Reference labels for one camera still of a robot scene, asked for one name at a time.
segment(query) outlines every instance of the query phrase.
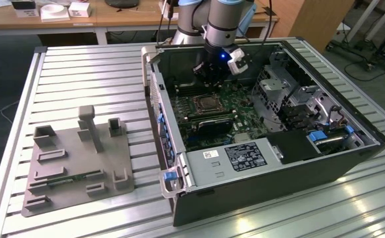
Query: white box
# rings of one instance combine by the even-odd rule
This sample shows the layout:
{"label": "white box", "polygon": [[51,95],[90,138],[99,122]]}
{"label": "white box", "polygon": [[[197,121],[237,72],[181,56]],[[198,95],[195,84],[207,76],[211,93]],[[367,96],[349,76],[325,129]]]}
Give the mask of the white box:
{"label": "white box", "polygon": [[89,17],[91,8],[87,2],[73,2],[69,7],[69,15],[73,17]]}
{"label": "white box", "polygon": [[23,9],[23,10],[17,10],[14,9],[15,16],[17,17],[33,17],[33,16],[39,16],[38,9]]}
{"label": "white box", "polygon": [[67,9],[63,8],[61,12],[49,14],[41,9],[41,22],[51,22],[51,21],[69,21]]}
{"label": "white box", "polygon": [[343,23],[339,23],[335,34],[333,35],[331,39],[337,42],[342,42],[349,31],[350,31],[350,27],[345,25]]}

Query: white object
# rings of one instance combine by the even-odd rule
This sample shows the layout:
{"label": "white object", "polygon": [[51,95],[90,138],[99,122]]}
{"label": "white object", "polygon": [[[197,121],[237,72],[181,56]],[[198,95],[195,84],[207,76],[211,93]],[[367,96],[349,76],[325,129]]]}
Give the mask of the white object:
{"label": "white object", "polygon": [[9,0],[0,0],[0,6],[10,6],[11,3],[9,2]]}
{"label": "white object", "polygon": [[14,9],[14,12],[17,17],[39,16],[38,9],[23,9],[23,10]]}
{"label": "white object", "polygon": [[41,13],[55,14],[63,11],[63,9],[65,7],[58,4],[47,4],[43,7],[41,7]]}
{"label": "white object", "polygon": [[57,11],[58,7],[49,7],[49,5],[45,5],[41,7],[41,22],[51,22],[51,21],[67,21],[69,13],[67,9],[62,7],[61,11]]}
{"label": "white object", "polygon": [[91,8],[87,2],[73,2],[69,7],[69,15],[73,17],[89,17]]}
{"label": "white object", "polygon": [[345,25],[343,23],[339,23],[337,31],[331,39],[335,40],[337,42],[341,42],[349,32],[350,32],[350,27]]}

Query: desk leg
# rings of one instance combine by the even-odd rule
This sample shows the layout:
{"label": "desk leg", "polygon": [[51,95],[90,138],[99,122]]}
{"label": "desk leg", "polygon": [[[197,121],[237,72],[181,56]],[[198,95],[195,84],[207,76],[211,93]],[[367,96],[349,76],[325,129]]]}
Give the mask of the desk leg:
{"label": "desk leg", "polygon": [[106,45],[106,27],[95,27],[95,36],[97,36],[97,42],[98,45]]}

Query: slotted aluminum surface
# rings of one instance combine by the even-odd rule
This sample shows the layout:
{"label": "slotted aluminum surface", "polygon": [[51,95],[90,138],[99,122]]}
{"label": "slotted aluminum surface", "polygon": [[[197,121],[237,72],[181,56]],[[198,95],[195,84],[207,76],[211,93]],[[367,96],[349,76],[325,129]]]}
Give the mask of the slotted aluminum surface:
{"label": "slotted aluminum surface", "polygon": [[[385,134],[385,111],[306,42],[286,40]],[[385,238],[385,151],[333,183],[182,227],[171,226],[169,202],[159,193],[158,161],[141,88],[142,46],[47,48],[38,55],[37,68],[30,69],[34,77],[26,113],[15,125],[21,133],[17,146],[11,145],[14,156],[1,165],[7,173],[0,187],[0,236]],[[33,128],[42,124],[54,129],[75,127],[77,106],[87,104],[95,106],[95,123],[113,117],[126,122],[135,190],[23,218],[19,210]]]}

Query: floor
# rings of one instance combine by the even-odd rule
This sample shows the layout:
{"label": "floor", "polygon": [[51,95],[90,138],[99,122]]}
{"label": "floor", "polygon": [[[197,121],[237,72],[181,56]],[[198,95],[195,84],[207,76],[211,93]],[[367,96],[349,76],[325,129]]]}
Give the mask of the floor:
{"label": "floor", "polygon": [[[353,9],[345,17],[345,23],[349,26],[357,22],[365,7],[359,9]],[[371,13],[363,27],[359,36],[355,36],[354,40],[362,38],[362,33],[367,29],[371,21],[378,17],[375,12]],[[149,42],[153,37],[151,31],[138,32],[125,32],[122,34],[109,35],[110,43],[139,43]],[[162,32],[162,38],[165,38],[167,32]],[[385,28],[377,34],[373,42],[378,45],[385,35]],[[21,94],[25,76],[29,70],[29,64],[33,54],[34,47],[41,46],[41,41],[37,36],[0,36],[0,109],[14,102]],[[330,52],[325,52],[323,56],[335,65],[338,69],[343,69],[343,66],[351,62],[358,61],[358,57],[350,53],[343,52],[341,49],[333,49]],[[371,72],[365,72],[358,66],[353,66],[349,72],[354,77],[361,79],[371,78],[377,74],[382,73],[381,69],[374,69]],[[365,93],[373,98],[373,100],[385,109],[385,75],[378,77],[370,82],[359,82],[353,80],[358,87],[365,91]],[[3,114],[13,119],[15,112],[15,105],[9,107],[3,111]],[[10,130],[10,124],[0,115],[0,160],[5,148],[5,142]]]}

